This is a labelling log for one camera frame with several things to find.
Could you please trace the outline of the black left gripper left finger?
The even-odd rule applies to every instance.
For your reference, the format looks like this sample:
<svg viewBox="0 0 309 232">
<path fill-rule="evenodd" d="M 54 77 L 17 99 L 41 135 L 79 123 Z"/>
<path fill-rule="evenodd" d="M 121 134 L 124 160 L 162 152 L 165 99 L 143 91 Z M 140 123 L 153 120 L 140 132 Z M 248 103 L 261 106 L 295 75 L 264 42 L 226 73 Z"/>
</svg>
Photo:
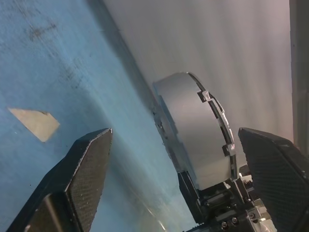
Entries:
<svg viewBox="0 0 309 232">
<path fill-rule="evenodd" d="M 112 129 L 77 139 L 41 180 L 9 232 L 88 232 L 102 195 Z"/>
</svg>

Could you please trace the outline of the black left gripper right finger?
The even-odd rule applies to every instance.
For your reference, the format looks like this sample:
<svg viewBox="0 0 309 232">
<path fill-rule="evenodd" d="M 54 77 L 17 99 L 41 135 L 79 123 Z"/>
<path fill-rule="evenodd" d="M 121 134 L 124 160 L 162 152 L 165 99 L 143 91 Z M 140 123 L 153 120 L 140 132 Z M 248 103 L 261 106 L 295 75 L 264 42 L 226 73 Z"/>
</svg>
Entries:
<svg viewBox="0 0 309 232">
<path fill-rule="evenodd" d="M 279 232 L 309 230 L 309 159 L 272 133 L 238 132 L 253 186 Z"/>
</svg>

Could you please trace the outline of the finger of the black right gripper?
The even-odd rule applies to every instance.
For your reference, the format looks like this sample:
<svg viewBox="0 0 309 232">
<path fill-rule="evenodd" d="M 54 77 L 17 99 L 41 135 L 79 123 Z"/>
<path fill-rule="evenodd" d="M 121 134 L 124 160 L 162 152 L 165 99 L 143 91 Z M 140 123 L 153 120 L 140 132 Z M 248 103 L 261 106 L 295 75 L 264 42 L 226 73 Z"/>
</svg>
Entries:
<svg viewBox="0 0 309 232">
<path fill-rule="evenodd" d="M 228 179 L 227 184 L 230 186 L 231 191 L 233 192 L 238 202 L 245 206 L 253 205 L 252 200 L 250 199 L 250 196 L 240 177 L 235 180 Z"/>
<path fill-rule="evenodd" d="M 177 173 L 179 189 L 193 218 L 203 218 L 203 213 L 198 202 L 199 196 L 187 171 Z"/>
</svg>

